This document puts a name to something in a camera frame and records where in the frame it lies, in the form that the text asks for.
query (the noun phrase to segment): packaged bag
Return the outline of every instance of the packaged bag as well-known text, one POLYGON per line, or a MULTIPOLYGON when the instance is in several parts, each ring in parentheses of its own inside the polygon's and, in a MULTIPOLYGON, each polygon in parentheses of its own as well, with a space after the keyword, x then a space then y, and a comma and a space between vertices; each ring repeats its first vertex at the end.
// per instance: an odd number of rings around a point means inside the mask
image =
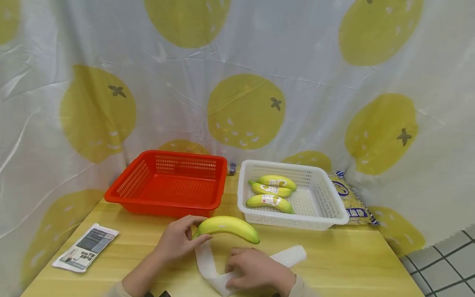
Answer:
POLYGON ((343 179, 343 171, 334 171, 328 174, 328 177, 332 180, 336 191, 343 200, 346 211, 350 217, 348 225, 378 225, 378 221, 373 217, 370 211, 364 206, 363 202, 356 196, 351 187, 343 179))

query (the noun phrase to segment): wooden table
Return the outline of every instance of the wooden table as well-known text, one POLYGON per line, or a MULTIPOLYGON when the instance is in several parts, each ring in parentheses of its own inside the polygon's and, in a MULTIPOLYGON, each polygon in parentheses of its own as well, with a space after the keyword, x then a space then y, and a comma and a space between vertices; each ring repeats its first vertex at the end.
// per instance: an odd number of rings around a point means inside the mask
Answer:
MULTIPOLYGON (((227 177, 225 193, 216 215, 244 219, 237 207, 238 177, 227 177)), ((119 204, 101 201, 54 256, 71 247, 94 223, 120 232, 84 274, 51 266, 40 272, 22 297, 101 296, 131 271, 158 242, 173 219, 142 216, 124 210, 119 204)), ((372 227, 339 226, 327 231, 310 231, 255 224, 261 243, 256 246, 272 255, 300 244, 307 260, 292 268, 322 297, 422 297, 423 294, 387 245, 372 227)), ((218 273, 224 273, 231 247, 251 244, 230 234, 216 234, 212 249, 218 273)), ((169 266, 156 280, 151 292, 157 297, 167 290, 172 297, 219 296, 198 272, 194 253, 169 266)), ((270 297, 260 289, 233 296, 270 297)))

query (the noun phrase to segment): plastic basket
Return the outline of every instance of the plastic basket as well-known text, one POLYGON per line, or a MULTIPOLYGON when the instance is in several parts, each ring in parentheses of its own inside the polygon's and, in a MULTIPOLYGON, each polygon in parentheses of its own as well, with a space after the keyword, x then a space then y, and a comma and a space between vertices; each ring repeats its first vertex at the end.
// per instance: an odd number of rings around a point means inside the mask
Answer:
POLYGON ((249 223, 326 230, 332 225, 348 222, 348 213, 326 172, 318 167, 246 160, 241 164, 237 188, 237 206, 249 223), (297 190, 286 199, 295 214, 278 211, 272 207, 246 206, 246 201, 257 195, 248 180, 262 175, 278 174, 293 180, 297 190))
POLYGON ((210 217, 221 203, 226 165, 223 157, 146 151, 122 172, 104 197, 135 213, 210 217))

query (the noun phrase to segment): white plastic basket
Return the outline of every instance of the white plastic basket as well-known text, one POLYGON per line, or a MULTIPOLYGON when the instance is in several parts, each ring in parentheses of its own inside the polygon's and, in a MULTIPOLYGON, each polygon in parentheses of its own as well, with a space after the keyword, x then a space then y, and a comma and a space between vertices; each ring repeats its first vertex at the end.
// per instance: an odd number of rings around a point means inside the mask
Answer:
POLYGON ((326 172, 318 167, 286 163, 246 160, 241 164, 237 186, 237 206, 249 223, 327 230, 332 225, 348 222, 348 213, 326 172), (266 174, 278 174, 293 180, 297 190, 286 199, 295 214, 271 207, 247 207, 246 201, 257 195, 248 180, 257 180, 266 174))

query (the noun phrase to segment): person's left hand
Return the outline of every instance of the person's left hand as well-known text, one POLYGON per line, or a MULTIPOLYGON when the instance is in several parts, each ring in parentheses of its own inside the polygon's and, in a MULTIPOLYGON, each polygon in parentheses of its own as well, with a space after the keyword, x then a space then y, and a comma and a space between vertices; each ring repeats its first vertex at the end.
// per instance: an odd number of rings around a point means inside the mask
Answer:
POLYGON ((199 226, 206 219, 205 217, 188 215, 170 223, 153 253, 159 255, 165 262, 170 262, 183 257, 210 240, 212 236, 209 234, 202 234, 191 240, 191 226, 199 226))

